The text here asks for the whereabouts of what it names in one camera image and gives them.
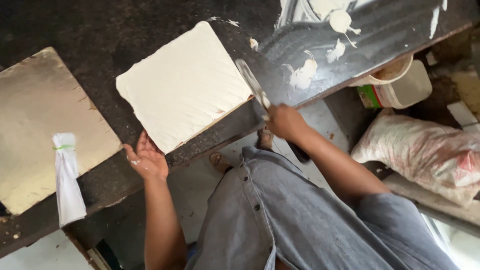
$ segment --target person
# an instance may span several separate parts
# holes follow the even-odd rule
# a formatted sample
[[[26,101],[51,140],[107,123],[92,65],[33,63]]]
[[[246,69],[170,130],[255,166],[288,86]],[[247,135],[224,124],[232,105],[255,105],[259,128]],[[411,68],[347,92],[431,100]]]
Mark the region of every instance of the person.
[[[272,106],[267,127],[297,144],[334,191],[311,184],[285,157],[244,147],[208,199],[197,252],[187,247],[167,186],[164,156],[144,131],[136,153],[124,145],[143,177],[146,200],[145,266],[159,269],[453,270],[410,201],[395,196],[370,171],[304,121],[296,109]]]

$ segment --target white tiled floor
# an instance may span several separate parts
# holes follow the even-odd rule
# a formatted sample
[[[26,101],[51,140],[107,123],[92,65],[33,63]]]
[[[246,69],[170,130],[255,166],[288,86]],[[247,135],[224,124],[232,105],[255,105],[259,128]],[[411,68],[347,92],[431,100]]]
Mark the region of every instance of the white tiled floor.
[[[318,100],[308,107],[300,109],[300,113],[305,121],[320,134],[332,140],[343,151],[348,150],[348,142],[323,100]],[[257,134],[252,133],[224,147],[219,152],[225,155],[229,162],[235,166],[239,162],[241,148],[243,146],[253,146],[256,141]],[[330,190],[315,164],[313,162],[301,164],[285,140],[275,137],[273,150],[292,161],[312,183]],[[197,240],[207,210],[207,199],[221,177],[222,175],[211,166],[208,157],[200,159],[189,167],[169,176],[168,185],[187,243]]]

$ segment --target white bucket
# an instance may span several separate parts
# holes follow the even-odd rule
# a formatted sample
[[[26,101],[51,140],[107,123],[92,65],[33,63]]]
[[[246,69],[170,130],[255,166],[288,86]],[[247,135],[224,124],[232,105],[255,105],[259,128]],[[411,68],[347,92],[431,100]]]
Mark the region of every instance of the white bucket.
[[[366,108],[404,109],[426,99],[432,83],[423,63],[415,60],[408,72],[391,84],[359,86],[357,90]]]
[[[360,80],[350,84],[349,86],[364,86],[364,85],[386,85],[400,79],[410,68],[413,61],[413,55],[394,62],[386,66],[384,69],[372,75],[368,75]],[[383,74],[380,78],[376,78],[378,74]]]

